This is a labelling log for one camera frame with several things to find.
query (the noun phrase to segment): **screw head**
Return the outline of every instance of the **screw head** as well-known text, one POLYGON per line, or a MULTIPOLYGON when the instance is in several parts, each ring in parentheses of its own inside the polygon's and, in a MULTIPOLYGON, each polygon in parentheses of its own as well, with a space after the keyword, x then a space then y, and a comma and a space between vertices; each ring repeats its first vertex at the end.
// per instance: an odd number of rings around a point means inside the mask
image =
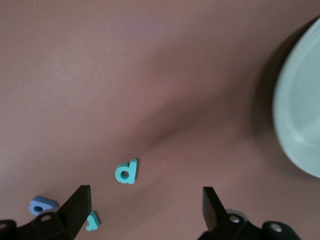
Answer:
POLYGON ((231 216, 229 217, 229 219, 230 219, 230 221, 233 222, 234 224, 240 223, 240 218, 237 217, 236 215, 231 215, 231 216))
POLYGON ((0 230, 5 229, 7 227, 6 223, 1 223, 0 224, 0 230))
POLYGON ((281 232, 282 232, 282 228, 281 228, 278 224, 276 224, 276 223, 271 223, 271 224, 270 224, 270 228, 271 228, 273 231, 277 232, 277 233, 281 233, 281 232))
POLYGON ((48 221, 49 219, 51 219, 50 215, 44 215, 43 217, 41 217, 41 222, 48 221))

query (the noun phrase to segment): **teal foam letter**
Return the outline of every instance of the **teal foam letter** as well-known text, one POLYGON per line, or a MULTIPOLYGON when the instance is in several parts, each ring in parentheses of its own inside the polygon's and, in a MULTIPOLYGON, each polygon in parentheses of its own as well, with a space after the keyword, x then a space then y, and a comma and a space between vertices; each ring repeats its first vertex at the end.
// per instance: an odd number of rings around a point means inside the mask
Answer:
POLYGON ((89 216, 86 219, 88 221, 88 225, 85 227, 85 229, 88 232, 94 231, 98 229, 99 226, 99 220, 94 211, 90 212, 89 216))
POLYGON ((115 170, 115 179, 122 184, 134 184, 136 180, 138 161, 133 158, 130 160, 130 163, 120 164, 115 170))

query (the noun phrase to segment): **brown table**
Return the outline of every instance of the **brown table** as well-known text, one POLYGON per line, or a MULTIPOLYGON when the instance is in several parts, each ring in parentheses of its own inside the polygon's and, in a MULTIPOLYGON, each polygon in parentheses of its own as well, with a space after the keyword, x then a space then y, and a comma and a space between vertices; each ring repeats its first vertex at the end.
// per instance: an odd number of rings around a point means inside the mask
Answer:
POLYGON ((195 240, 212 186, 259 227, 320 239, 319 179, 253 127, 268 58, 319 12, 318 0, 2 1, 0 218, 21 226, 34 196, 61 205, 91 185, 101 225, 77 240, 195 240), (121 184, 131 158, 136 182, 121 184))

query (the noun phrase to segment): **letter d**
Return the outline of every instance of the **letter d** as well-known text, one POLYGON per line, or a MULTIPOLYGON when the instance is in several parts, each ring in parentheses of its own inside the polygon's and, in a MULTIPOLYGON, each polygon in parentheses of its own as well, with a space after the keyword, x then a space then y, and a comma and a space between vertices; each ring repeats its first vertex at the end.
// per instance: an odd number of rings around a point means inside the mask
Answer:
POLYGON ((136 180, 138 161, 133 158, 130 163, 120 164, 115 170, 115 179, 122 184, 134 184, 136 180))

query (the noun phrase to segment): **blue foam letter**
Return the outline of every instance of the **blue foam letter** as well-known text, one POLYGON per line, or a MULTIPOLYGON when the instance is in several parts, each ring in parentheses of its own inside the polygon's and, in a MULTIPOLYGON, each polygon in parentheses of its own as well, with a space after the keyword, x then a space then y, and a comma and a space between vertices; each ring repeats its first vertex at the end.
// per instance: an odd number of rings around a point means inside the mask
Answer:
POLYGON ((35 216, 38 216, 41 212, 55 209, 58 207, 58 204, 51 200, 41 196, 35 196, 30 202, 29 211, 35 216))
POLYGON ((133 158, 130 160, 130 163, 120 164, 115 170, 115 179, 122 184, 134 184, 136 180, 138 161, 133 158))

